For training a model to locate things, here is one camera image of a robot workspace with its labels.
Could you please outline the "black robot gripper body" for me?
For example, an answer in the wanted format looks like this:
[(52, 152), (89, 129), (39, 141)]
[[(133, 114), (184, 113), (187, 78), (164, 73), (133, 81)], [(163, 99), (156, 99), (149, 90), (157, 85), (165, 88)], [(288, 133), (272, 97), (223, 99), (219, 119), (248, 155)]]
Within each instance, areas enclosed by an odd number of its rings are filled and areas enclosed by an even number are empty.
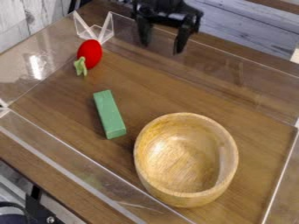
[(132, 5), (132, 18), (139, 27), (149, 29), (153, 24), (161, 24), (192, 32), (200, 28), (204, 13), (184, 0), (133, 0)]

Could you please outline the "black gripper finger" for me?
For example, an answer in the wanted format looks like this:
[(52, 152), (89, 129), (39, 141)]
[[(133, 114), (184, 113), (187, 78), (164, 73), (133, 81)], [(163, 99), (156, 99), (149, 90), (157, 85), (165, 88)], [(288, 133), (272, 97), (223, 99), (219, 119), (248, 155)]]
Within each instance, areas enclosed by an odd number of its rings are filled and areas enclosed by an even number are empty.
[(137, 33), (139, 33), (140, 42), (144, 46), (148, 46), (151, 43), (151, 38), (152, 38), (153, 25), (141, 16), (136, 17), (136, 25), (137, 25)]
[(173, 41), (173, 50), (172, 50), (173, 54), (179, 54), (183, 52), (189, 36), (193, 34), (195, 31), (196, 29), (193, 28), (193, 20), (184, 19), (179, 27), (177, 35)]

